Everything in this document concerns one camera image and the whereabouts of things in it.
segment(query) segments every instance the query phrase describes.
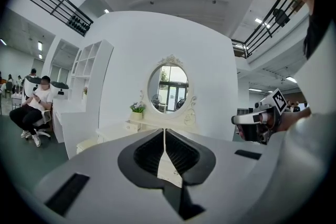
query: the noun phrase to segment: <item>white t-shirt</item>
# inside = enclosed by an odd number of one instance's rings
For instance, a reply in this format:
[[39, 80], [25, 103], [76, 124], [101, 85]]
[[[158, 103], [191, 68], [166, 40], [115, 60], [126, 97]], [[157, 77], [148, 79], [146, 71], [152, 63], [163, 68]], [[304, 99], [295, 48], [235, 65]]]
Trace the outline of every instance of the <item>white t-shirt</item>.
[[[53, 102], [53, 95], [50, 89], [44, 91], [41, 89], [41, 87], [38, 87], [35, 91], [35, 95], [37, 95], [42, 102], [46, 102], [46, 103], [52, 103]], [[41, 111], [45, 111], [45, 108], [39, 104], [35, 98], [32, 99], [32, 101], [29, 103], [29, 105], [32, 108], [41, 110]]]

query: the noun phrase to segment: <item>oval mirror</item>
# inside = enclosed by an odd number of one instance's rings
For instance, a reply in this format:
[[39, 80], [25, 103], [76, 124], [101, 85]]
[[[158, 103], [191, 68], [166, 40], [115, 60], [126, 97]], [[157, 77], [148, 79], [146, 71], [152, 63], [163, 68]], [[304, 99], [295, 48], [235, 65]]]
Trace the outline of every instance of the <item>oval mirror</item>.
[[148, 95], [154, 108], [160, 113], [174, 113], [180, 109], [188, 95], [188, 78], [182, 68], [165, 64], [152, 74]]

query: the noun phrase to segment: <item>white sneaker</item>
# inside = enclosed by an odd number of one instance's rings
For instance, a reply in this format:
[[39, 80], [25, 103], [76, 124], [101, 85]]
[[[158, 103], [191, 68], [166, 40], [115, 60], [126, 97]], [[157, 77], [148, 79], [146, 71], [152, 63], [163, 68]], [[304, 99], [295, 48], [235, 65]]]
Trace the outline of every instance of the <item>white sneaker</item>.
[[40, 140], [40, 138], [38, 138], [37, 135], [32, 135], [32, 137], [33, 137], [33, 139], [34, 139], [35, 145], [36, 145], [37, 147], [41, 146], [41, 140]]
[[26, 136], [28, 136], [30, 134], [29, 131], [23, 131], [22, 134], [21, 134], [21, 137], [22, 138], [25, 138]]

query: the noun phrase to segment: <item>green floor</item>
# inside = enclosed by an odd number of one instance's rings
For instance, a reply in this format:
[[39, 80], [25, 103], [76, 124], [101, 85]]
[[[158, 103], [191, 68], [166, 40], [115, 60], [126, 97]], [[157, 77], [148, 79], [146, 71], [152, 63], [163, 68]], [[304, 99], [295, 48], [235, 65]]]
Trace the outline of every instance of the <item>green floor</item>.
[[36, 147], [30, 138], [20, 137], [22, 130], [9, 116], [0, 116], [0, 158], [14, 184], [32, 191], [50, 171], [68, 160], [64, 143], [40, 136], [41, 146]]

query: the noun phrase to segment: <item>brown wall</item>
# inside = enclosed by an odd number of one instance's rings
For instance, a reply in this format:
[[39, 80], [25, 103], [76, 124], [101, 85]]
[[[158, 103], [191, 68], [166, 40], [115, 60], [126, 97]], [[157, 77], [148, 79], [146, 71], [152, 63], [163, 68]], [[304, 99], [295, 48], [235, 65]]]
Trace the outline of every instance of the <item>brown wall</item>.
[[283, 97], [285, 97], [286, 102], [287, 100], [290, 100], [291, 103], [295, 103], [296, 101], [299, 103], [304, 103], [306, 101], [306, 98], [302, 92], [284, 94]]

